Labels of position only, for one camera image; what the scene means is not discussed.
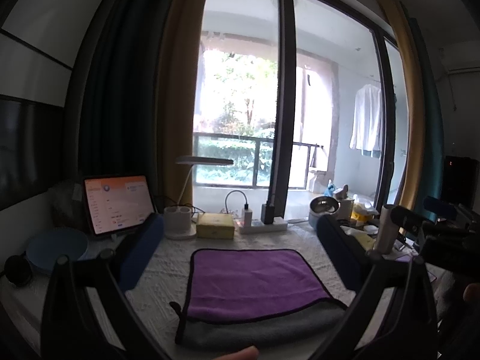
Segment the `glass pane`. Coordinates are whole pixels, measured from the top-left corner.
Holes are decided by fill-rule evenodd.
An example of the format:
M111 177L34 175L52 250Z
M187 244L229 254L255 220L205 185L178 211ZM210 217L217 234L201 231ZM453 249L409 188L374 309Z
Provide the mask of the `glass pane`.
M258 139L240 140L239 136L272 139L275 134L277 6L278 0L206 0L200 39L194 139L201 133L199 155L208 152L215 157L231 158L235 164L231 167L197 167L193 201L204 210L219 212L230 187L268 189L270 184L272 144ZM256 143L260 144L258 156L255 156ZM202 183L221 184L225 190L214 190L200 185ZM248 191L247 195L254 216L259 217L267 190L257 188ZM232 204L240 204L240 198L232 195Z
M318 0L294 0L294 6L297 86L299 69L302 86L294 138L318 147L310 149L308 190L289 191L285 218L308 216L308 202L324 192L329 179L338 187L348 184L349 195L373 203L383 146L383 97L373 35ZM299 155L302 150L306 147L294 146L290 186L304 185L300 166L307 154Z
M255 142L238 138L198 137L201 157L230 158L232 166L196 165L196 182L202 184L252 185Z
M407 147L409 142L409 112L407 109L407 90L405 88L405 77L400 52L390 42L386 42L390 68L395 92L395 154L394 172L390 190L388 191L388 204L394 204L397 194L401 193L400 183L402 181L405 163L407 162Z

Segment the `black round object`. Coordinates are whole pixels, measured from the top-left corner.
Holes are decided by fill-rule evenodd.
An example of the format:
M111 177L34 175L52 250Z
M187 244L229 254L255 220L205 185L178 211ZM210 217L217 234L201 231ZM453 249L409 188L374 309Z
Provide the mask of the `black round object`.
M23 256L10 256L5 262L5 277L15 287L23 287L32 278L32 268Z

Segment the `box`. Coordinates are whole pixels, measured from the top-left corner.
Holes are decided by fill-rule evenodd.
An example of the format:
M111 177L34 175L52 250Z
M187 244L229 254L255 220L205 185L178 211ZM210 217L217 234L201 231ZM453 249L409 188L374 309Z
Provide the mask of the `box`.
M233 239L235 226L231 214L199 214L197 237L212 239Z

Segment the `blue round lid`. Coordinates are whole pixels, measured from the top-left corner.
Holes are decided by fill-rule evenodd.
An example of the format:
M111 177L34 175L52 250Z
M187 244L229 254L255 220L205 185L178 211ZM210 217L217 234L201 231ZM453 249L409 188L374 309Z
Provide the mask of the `blue round lid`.
M59 227L33 237L27 246L28 261L44 274L51 274L57 258L63 254L71 261L81 259L87 251L85 233L69 227Z

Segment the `sliding glass door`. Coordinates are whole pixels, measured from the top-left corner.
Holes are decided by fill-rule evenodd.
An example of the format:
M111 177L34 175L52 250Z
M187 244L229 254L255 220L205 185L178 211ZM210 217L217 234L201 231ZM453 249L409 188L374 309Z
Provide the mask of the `sliding glass door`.
M385 202L402 153L391 136L385 37L337 0L207 0L194 154L234 165L197 166L194 204L219 212L226 193L241 188L254 218L266 202L276 215L301 218L329 180ZM240 211L243 197L232 195L231 205Z

